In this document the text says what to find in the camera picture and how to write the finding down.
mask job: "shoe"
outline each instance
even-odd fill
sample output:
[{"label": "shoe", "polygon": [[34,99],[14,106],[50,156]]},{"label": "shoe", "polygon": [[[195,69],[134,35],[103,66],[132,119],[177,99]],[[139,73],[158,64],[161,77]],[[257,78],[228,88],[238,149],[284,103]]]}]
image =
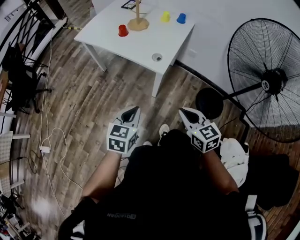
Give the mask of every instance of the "shoe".
[{"label": "shoe", "polygon": [[145,141],[142,145],[143,146],[153,146],[152,143],[150,143],[149,141]]},{"label": "shoe", "polygon": [[169,126],[167,124],[163,124],[160,129],[159,129],[159,136],[160,136],[160,139],[158,141],[158,147],[160,147],[159,143],[160,143],[160,140],[163,136],[167,135],[167,133],[170,131],[169,129]]}]

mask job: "yellow cup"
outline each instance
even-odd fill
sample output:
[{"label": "yellow cup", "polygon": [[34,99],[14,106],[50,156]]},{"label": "yellow cup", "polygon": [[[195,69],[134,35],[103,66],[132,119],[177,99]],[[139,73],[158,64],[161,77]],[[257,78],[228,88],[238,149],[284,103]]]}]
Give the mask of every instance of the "yellow cup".
[{"label": "yellow cup", "polygon": [[164,14],[161,16],[160,20],[163,23],[166,23],[166,22],[170,21],[170,13],[169,12],[164,12]]}]

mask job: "blue cup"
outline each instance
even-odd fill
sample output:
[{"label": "blue cup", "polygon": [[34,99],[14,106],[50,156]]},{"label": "blue cup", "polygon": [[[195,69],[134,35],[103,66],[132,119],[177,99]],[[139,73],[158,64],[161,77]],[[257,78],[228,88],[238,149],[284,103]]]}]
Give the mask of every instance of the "blue cup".
[{"label": "blue cup", "polygon": [[184,13],[180,13],[179,17],[177,18],[177,22],[181,23],[181,24],[185,24],[186,23],[186,15]]}]

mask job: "white marker cube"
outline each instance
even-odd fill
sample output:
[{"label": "white marker cube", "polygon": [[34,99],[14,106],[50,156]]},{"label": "white marker cube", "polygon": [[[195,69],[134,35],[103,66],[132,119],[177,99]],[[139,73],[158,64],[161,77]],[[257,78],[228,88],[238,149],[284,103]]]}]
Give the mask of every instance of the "white marker cube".
[{"label": "white marker cube", "polygon": [[192,145],[202,153],[213,150],[220,144],[221,133],[214,122],[191,132]]},{"label": "white marker cube", "polygon": [[137,140],[137,128],[109,123],[106,134],[107,150],[128,153]]}]

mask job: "person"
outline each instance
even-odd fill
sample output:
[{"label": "person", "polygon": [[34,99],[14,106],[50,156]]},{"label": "person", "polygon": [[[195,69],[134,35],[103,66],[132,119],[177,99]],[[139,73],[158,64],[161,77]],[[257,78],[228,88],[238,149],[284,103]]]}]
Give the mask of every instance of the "person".
[{"label": "person", "polygon": [[108,151],[82,191],[82,200],[61,224],[58,239],[70,239],[84,220],[84,238],[180,236],[251,239],[246,196],[211,150],[199,157],[179,130],[160,130],[129,157],[115,186],[121,154]]}]

